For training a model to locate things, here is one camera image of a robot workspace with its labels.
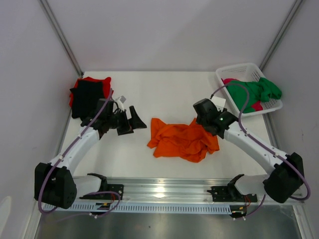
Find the white laundry basket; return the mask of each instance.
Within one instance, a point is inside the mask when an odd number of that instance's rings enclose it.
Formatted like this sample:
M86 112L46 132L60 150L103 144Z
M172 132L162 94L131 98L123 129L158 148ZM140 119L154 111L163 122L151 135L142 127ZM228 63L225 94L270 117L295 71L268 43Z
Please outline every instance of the white laundry basket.
M216 70L216 76L220 86L224 85L222 79L225 80L227 78L234 78L244 82L258 82L260 77L265 77L258 66L253 63L238 64L219 68ZM238 109L238 107L236 106L226 87L223 88L221 91L226 94L226 100L233 108L233 113L238 116L240 109ZM279 110L283 106L283 103L281 100L270 99L268 102L261 102L261 106L263 107L262 111L256 111L247 114L243 113L242 117L255 116Z

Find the white table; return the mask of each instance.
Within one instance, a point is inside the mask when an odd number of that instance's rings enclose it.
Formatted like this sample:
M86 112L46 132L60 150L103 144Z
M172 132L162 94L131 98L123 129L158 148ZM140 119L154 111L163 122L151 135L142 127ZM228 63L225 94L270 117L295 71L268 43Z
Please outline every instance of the white table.
M117 136L116 130L110 130L85 155L75 176L98 173L121 178L229 179L241 173L265 173L245 152L220 138L220 151L207 154L200 163L179 157L155 158L154 149L147 147L152 118L165 123L189 124L196 117L193 104L210 97L218 88L214 72L85 72L84 77L87 76L112 77L114 98L124 95L126 108L134 105L148 128L122 136ZM63 148L76 136L80 123L80 119L70 120ZM243 123L269 142L262 115L245 118Z

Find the black cloth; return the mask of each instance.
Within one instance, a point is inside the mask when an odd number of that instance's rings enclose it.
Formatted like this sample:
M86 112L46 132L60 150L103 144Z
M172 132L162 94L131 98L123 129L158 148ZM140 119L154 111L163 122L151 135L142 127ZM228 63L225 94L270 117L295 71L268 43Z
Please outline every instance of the black cloth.
M103 94L102 82L78 81L77 88L72 88L72 118L85 119L95 110L97 102L101 98L105 98Z

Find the green cloth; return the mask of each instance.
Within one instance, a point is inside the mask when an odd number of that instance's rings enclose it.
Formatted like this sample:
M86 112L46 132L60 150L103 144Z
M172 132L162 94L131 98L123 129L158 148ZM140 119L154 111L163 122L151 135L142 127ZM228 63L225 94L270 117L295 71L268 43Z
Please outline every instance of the green cloth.
M249 92L249 102L244 113L254 112L255 110L251 106L257 101L268 102L270 98L279 100L282 95L281 90L274 83L263 77L258 82L231 81L231 83L240 84L246 87ZM227 90L238 109L241 110L246 102L246 91L236 85L227 86Z

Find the red cloth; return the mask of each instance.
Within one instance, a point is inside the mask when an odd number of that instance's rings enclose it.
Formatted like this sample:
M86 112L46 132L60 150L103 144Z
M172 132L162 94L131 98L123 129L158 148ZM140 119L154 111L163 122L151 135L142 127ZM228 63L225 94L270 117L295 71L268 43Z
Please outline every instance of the red cloth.
M239 81L239 80L233 79L233 78L227 78L227 79L225 79L225 80L222 79L222 81L223 81L224 85L226 85L226 84L228 84L229 82ZM262 110L263 110L263 107L261 106L260 103L261 103L260 101L257 101L255 104L253 104L253 105L251 106L251 108L253 108L255 111L262 111Z
M109 96L109 92L110 92L110 88L111 88L111 77L107 77L104 80L93 79L91 77L86 77L86 78L83 78L83 79L77 79L77 81L75 82L74 88L78 87L78 81L92 81L92 82L102 81L104 97L107 98ZM72 107L73 93L70 94L70 98L71 99L70 99L69 106Z

